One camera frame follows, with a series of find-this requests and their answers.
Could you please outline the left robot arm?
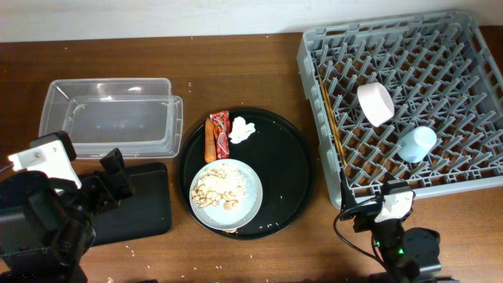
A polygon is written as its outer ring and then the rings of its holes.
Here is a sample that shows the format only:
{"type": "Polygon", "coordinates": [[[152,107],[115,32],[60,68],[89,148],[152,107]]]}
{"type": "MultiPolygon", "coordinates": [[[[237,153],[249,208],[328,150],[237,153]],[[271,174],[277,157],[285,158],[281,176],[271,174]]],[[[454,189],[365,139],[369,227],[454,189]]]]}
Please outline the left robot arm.
{"type": "Polygon", "coordinates": [[[25,171],[1,183],[1,280],[86,282],[80,260],[95,215],[117,204],[97,178],[74,182],[25,171]]]}

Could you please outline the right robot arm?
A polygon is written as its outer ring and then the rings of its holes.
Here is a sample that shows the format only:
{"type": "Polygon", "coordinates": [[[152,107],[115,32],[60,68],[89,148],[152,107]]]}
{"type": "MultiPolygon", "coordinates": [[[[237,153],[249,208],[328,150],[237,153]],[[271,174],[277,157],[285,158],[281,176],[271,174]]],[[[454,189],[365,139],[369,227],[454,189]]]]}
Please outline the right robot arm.
{"type": "MultiPolygon", "coordinates": [[[[182,202],[203,227],[224,237],[242,241],[258,240],[280,232],[298,219],[310,201],[315,183],[314,162],[302,144],[293,149],[263,146],[250,149],[233,147],[230,157],[248,165],[256,175],[252,181],[259,186],[251,209],[239,215],[235,232],[211,226],[213,216],[196,208],[189,191],[203,167],[201,150],[188,146],[178,166],[178,185],[182,202]]],[[[120,208],[97,217],[94,230],[97,245],[111,244],[166,233],[172,224],[167,172],[159,163],[129,168],[137,193],[123,200],[120,208]]],[[[369,231],[373,253],[371,258],[385,271],[372,274],[371,282],[435,282],[434,272],[440,270],[439,233],[425,228],[404,230],[402,223],[413,211],[408,200],[399,197],[410,191],[404,182],[393,179],[374,197],[357,202],[347,181],[341,182],[342,204],[337,221],[354,220],[354,231],[369,231]]]]}

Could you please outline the light blue cup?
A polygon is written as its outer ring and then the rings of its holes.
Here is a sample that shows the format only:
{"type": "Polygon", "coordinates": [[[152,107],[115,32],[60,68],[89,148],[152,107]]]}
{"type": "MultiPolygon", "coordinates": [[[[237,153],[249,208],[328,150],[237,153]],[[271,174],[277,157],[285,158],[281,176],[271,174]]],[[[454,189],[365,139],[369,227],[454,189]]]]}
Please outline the light blue cup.
{"type": "Polygon", "coordinates": [[[433,149],[437,142],[436,133],[430,128],[419,126],[398,140],[398,156],[409,163],[419,163],[433,149]]]}

